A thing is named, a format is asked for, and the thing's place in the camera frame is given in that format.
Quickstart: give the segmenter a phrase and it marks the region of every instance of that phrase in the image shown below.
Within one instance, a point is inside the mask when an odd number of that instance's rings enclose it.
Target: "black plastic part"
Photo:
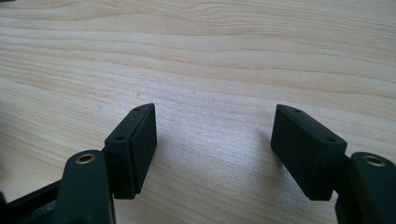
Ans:
[[[133,199],[141,192],[156,146],[154,104],[141,105],[105,141],[114,198]]]
[[[380,156],[358,152],[348,169],[362,223],[396,223],[396,166]]]
[[[346,141],[304,111],[278,105],[271,147],[305,196],[313,201],[330,200],[331,173],[344,158]]]
[[[1,209],[1,220],[5,223],[50,223],[59,185],[60,181],[54,182],[7,204]]]
[[[51,223],[115,223],[103,152],[87,150],[67,161]]]

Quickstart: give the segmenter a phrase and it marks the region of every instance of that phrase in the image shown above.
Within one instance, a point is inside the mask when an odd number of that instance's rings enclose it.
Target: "small hole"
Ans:
[[[78,164],[86,164],[86,163],[89,163],[91,161],[94,161],[95,158],[96,158],[96,156],[94,154],[85,154],[85,155],[79,156],[76,159],[76,163],[78,163]]]
[[[335,139],[333,139],[333,138],[326,138],[326,141],[328,141],[328,142],[335,142]]]
[[[83,156],[83,157],[81,157],[81,158],[79,158],[79,160],[80,161],[88,161],[88,160],[90,160],[90,159],[92,159],[92,156],[91,155],[86,155],[86,156]]]
[[[365,156],[364,159],[369,163],[372,164],[373,166],[385,166],[385,162],[377,157],[373,157],[373,156]]]
[[[116,138],[117,141],[123,141],[125,139],[125,136],[118,136]]]

